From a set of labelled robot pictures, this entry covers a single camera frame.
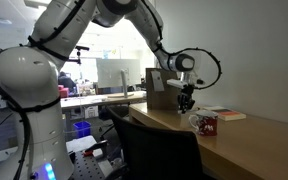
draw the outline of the desk surface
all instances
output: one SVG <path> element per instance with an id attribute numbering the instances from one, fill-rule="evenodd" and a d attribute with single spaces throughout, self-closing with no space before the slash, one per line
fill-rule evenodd
<path id="1" fill-rule="evenodd" d="M 188 116 L 130 106 L 130 118 L 157 128 L 194 131 Z M 220 179 L 288 179 L 288 124 L 248 116 L 218 121 L 218 135 L 197 135 L 203 164 Z"/>
<path id="2" fill-rule="evenodd" d="M 134 93 L 134 95 L 129 96 L 127 98 L 124 98 L 124 97 L 108 98 L 109 95 L 114 95 L 114 94 L 64 98 L 64 99 L 61 99 L 61 107 L 62 109 L 65 110 L 65 109 L 71 109 L 71 108 L 80 107 L 80 106 L 89 106 L 89 105 L 97 106 L 97 105 L 107 105 L 107 104 L 114 104 L 114 103 L 127 103 L 130 101 L 139 101 L 145 98 L 145 96 L 143 96 L 144 92 L 145 91 L 132 92 Z"/>

